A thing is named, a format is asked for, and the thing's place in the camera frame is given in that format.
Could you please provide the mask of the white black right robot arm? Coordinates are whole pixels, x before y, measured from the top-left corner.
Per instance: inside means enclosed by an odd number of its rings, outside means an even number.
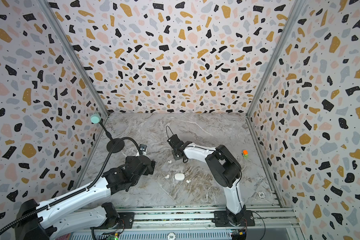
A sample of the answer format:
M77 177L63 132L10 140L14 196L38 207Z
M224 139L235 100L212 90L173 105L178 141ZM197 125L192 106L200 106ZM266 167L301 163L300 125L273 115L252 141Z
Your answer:
M172 135L168 143L175 160L182 159L184 163L189 159L198 160L208 165L214 179L224 189L228 220L234 225L242 222L246 212L240 191L242 168L231 152L224 145L208 148L191 141L183 142L177 135Z

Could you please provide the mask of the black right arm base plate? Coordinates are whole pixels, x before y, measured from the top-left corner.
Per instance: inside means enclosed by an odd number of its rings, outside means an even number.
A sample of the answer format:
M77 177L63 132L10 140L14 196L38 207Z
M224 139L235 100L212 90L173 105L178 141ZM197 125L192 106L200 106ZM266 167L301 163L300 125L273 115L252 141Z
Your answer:
M212 222L216 227L254 227L255 220L252 211L239 212L233 214L228 210L215 211Z

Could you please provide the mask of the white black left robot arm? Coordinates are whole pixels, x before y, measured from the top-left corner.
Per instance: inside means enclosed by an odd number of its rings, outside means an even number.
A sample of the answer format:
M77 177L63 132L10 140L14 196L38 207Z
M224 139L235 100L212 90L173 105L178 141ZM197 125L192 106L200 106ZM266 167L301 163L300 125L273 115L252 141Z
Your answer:
M87 228L112 228L117 224L127 228L128 220L122 218L112 203L103 203L94 209L81 208L95 201L106 199L120 191L128 192L141 176L154 173L155 161L145 155L128 156L125 164L111 168L79 190L58 198L37 203L25 202L15 224L17 240L52 240Z

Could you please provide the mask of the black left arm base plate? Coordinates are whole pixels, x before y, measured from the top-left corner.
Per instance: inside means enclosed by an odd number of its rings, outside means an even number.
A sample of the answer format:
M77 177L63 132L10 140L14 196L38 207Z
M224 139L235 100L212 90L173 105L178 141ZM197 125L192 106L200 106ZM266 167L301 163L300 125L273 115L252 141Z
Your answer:
M108 218L107 229L112 229L113 231L131 229L134 219L135 213L133 212L117 213L115 216Z

